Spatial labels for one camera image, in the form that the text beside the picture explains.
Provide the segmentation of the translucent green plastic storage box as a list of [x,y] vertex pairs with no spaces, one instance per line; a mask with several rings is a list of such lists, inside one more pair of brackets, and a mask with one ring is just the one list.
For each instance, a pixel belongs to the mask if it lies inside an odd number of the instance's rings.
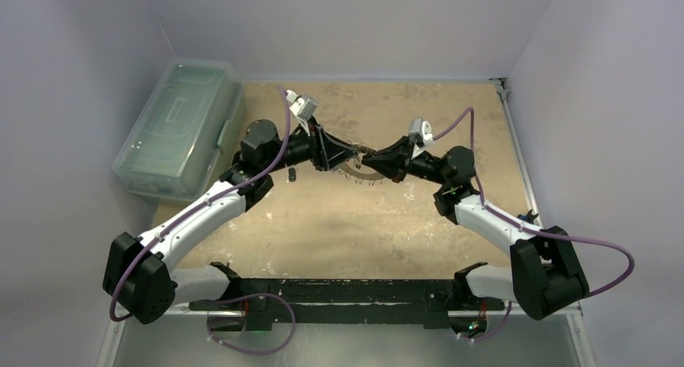
[[243,92],[225,61],[173,58],[113,164],[126,190],[156,203],[197,199],[236,148]]

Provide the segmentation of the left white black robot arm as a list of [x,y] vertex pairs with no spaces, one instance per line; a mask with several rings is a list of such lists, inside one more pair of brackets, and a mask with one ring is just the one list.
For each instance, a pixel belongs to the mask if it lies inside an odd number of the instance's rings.
[[171,306],[212,301],[229,310],[240,301],[239,286],[224,265],[181,271],[180,260],[219,227],[253,208],[273,188],[274,170],[310,161],[330,171],[357,157],[361,148],[328,134],[314,119],[288,127],[250,123],[232,166],[200,198],[160,226],[138,236],[117,236],[109,251],[102,288],[111,296],[115,322],[131,317],[146,324]]

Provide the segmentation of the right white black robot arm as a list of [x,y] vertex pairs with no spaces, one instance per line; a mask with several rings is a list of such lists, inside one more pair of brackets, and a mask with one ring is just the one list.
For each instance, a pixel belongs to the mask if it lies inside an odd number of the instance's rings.
[[577,253],[563,229],[543,229],[517,219],[473,186],[473,151],[450,148],[443,156],[413,153],[413,141],[396,143],[361,158],[361,164],[399,183],[411,175],[439,184],[434,204],[442,217],[485,238],[508,255],[508,267],[486,263],[455,273],[453,297],[464,308],[484,298],[518,304],[532,319],[541,320],[587,297],[589,283]]

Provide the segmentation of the large keyring with keys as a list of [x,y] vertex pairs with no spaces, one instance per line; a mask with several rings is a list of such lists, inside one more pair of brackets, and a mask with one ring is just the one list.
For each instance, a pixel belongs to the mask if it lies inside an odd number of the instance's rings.
[[376,182],[383,181],[386,178],[378,173],[376,170],[362,164],[362,158],[367,155],[373,155],[377,150],[357,145],[355,154],[350,159],[336,166],[336,172],[344,175],[347,179],[353,179],[357,184],[366,182],[370,186],[374,186]]

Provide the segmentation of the black plastic key tag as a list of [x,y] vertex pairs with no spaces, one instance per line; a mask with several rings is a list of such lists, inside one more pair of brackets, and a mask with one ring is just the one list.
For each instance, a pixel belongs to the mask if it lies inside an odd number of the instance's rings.
[[297,170],[295,167],[288,168],[288,182],[295,182],[297,180]]

